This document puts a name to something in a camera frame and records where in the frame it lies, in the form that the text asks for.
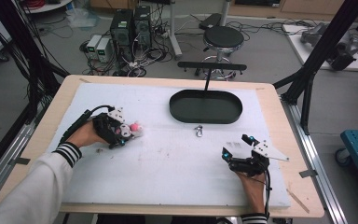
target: person's right hand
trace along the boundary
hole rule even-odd
[[[264,213],[264,188],[265,188],[265,174],[255,175],[252,177],[247,176],[246,173],[236,172],[240,178],[242,187],[245,190],[250,205],[252,206],[254,213]]]
[[[87,123],[77,129],[66,142],[70,142],[77,147],[86,147],[96,142],[108,144],[95,132],[92,121],[87,121]]]

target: desk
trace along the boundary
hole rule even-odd
[[[56,97],[34,132],[28,146],[22,153],[23,158],[34,161],[48,147],[62,116],[81,83],[115,83],[144,86],[165,86],[202,88],[203,80],[128,78],[128,77],[88,77],[69,76],[62,83]],[[319,196],[309,177],[302,178],[299,172],[307,170],[301,156],[288,119],[282,109],[277,92],[270,84],[246,82],[211,81],[210,88],[255,90],[268,125],[272,144],[290,157],[290,161],[280,161],[291,207],[271,209],[272,217],[321,217],[324,214]],[[0,192],[0,202],[25,176],[30,165],[16,165]],[[79,213],[120,213],[156,215],[199,215],[199,216],[238,216],[246,211],[234,206],[162,206],[162,205],[123,205],[123,204],[79,204],[63,203],[62,212]]]

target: black oval tray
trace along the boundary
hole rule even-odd
[[[184,123],[229,124],[240,118],[242,102],[227,91],[183,90],[171,97],[170,112]]]

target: black and white striped sleeve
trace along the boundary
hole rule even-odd
[[[70,142],[61,143],[53,153],[62,155],[72,168],[82,157],[79,148]]]
[[[242,215],[242,224],[267,224],[266,214],[263,213],[253,213]]]

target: floor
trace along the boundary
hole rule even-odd
[[[50,32],[42,36],[43,43],[54,55],[56,60],[71,74],[82,74],[87,67],[87,61],[79,46],[89,40],[93,34],[105,33],[111,22],[111,17],[99,14],[97,26],[93,28],[69,28],[64,10],[55,10],[34,16],[38,26],[49,25]],[[202,33],[197,29],[198,23],[193,17],[177,18],[177,27],[184,25],[182,33]],[[239,21],[243,24],[261,26],[273,20],[253,18],[228,18],[228,21]],[[288,38],[269,30],[260,30],[257,33],[247,33],[250,39],[244,46],[230,56],[234,63],[245,63],[248,68],[243,75],[237,75],[230,81],[267,82],[274,83],[285,78],[300,67]],[[211,55],[203,52],[204,44],[201,35],[178,35],[177,39],[183,51],[180,61],[198,62]],[[177,61],[154,63],[146,67],[148,77],[200,79],[194,71],[186,72],[177,67]],[[6,134],[11,124],[27,105],[27,82],[21,76],[13,61],[0,62],[0,140]],[[277,90],[284,93],[286,87]],[[298,99],[301,108],[302,98]],[[312,101],[310,107],[310,136],[316,146],[324,169],[330,179],[345,217],[350,224],[358,223],[358,171],[354,166],[342,168],[335,162],[335,152],[344,147],[339,134],[348,129],[358,129],[358,72],[333,72],[321,70],[314,80]],[[63,222],[64,214],[60,214],[55,223]],[[93,215],[72,214],[68,223],[91,223]],[[169,217],[149,217],[149,223],[169,223]],[[332,223],[326,213],[321,218],[295,218],[294,223]]]

